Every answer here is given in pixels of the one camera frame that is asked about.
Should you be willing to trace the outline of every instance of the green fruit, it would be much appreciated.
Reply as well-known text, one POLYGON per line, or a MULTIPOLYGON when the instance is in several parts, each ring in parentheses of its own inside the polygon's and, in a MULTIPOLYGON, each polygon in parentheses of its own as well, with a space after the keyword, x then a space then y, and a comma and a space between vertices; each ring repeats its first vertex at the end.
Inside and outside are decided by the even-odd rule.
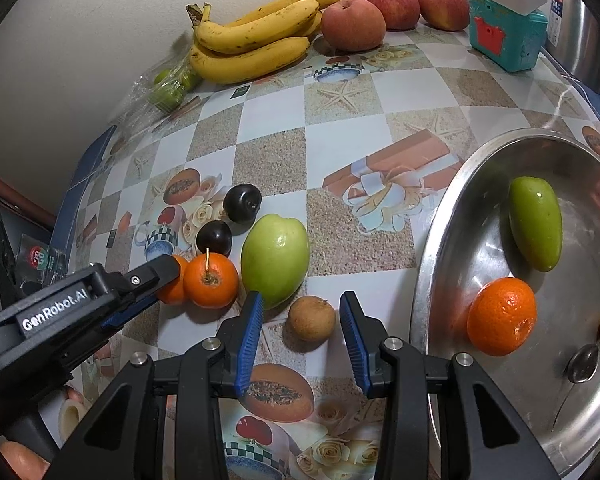
POLYGON ((296 218, 264 215, 247 235, 240 255, 242 282, 270 309, 289 298, 309 268, 309 238, 296 218))
POLYGON ((178 81, 187 92, 191 92, 202 81, 202 78, 193 72, 193 70, 183 68, 178 74, 178 81))
POLYGON ((149 94, 148 101, 161 112, 170 114, 184 101, 184 92, 177 82, 165 84, 154 89, 149 94))
POLYGON ((509 223, 516 245, 529 264, 547 272, 560 260, 562 214, 546 180, 519 176, 509 186, 509 223))
POLYGON ((167 77, 171 73, 171 68, 165 68, 162 70, 154 79, 154 85, 157 85, 160 81, 162 81, 165 77, 167 77))

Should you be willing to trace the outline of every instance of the green apple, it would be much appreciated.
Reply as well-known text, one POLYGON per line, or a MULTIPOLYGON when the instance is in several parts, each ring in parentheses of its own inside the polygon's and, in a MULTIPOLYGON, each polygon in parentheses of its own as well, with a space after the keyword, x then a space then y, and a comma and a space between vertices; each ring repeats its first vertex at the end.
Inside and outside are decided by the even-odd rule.
POLYGON ((178 74, 178 81, 187 92, 191 92, 202 78, 189 67, 184 67, 178 74))
POLYGON ((147 100, 161 112, 170 114, 184 101, 184 90, 177 81, 170 82, 153 89, 147 100))
POLYGON ((257 290, 270 309, 289 298, 309 268, 309 238, 297 218, 264 215, 247 235, 240 269, 247 291, 257 290))
POLYGON ((171 73, 171 68, 165 68, 154 79, 154 85, 157 85, 160 81, 166 78, 171 73))

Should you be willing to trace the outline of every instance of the stainless steel appliance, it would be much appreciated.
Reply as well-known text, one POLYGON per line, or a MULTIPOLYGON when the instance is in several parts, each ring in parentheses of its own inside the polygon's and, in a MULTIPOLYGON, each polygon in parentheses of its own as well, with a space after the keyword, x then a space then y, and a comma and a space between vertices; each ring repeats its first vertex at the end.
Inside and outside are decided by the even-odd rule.
POLYGON ((567 72, 600 94, 600 25, 582 0, 551 0, 544 47, 567 72))

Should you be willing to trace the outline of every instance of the white wall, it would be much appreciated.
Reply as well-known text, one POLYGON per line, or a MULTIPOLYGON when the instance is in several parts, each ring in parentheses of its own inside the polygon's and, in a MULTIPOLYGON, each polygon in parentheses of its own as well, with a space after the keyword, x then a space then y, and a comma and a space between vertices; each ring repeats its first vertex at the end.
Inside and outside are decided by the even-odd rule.
POLYGON ((19 0, 0 26, 0 177, 51 211, 135 77, 190 32, 269 0, 19 0))

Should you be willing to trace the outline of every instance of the banana bunch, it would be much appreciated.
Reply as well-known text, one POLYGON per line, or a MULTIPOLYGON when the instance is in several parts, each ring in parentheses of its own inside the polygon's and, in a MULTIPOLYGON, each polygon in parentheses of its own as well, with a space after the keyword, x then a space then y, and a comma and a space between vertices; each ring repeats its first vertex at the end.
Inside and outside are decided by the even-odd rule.
POLYGON ((339 0, 276 0, 227 25, 210 20, 211 5, 187 6, 194 40, 193 70, 229 84, 261 77, 304 56, 320 31, 321 9, 339 0))

